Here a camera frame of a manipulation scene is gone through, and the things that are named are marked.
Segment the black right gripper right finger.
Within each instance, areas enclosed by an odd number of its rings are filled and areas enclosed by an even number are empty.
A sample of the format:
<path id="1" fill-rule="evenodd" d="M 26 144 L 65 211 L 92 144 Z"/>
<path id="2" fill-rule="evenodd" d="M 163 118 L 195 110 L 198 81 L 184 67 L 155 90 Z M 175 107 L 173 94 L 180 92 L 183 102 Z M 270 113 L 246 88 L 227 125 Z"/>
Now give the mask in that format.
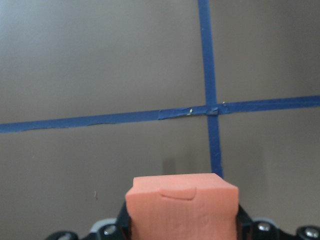
<path id="1" fill-rule="evenodd" d="M 299 226 L 294 234 L 282 230 L 268 218 L 251 218 L 239 205 L 236 215 L 238 240 L 319 240 L 320 227 L 317 225 Z"/>

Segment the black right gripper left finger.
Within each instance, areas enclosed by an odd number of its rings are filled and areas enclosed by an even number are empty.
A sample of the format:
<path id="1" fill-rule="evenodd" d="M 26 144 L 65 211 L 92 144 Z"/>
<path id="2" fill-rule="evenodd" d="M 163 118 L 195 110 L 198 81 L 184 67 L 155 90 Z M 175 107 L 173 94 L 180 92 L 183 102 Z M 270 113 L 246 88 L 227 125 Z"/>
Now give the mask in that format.
<path id="1" fill-rule="evenodd" d="M 106 218 L 95 222 L 87 235 L 88 240 L 129 240 L 130 216 L 126 202 L 116 218 Z"/>

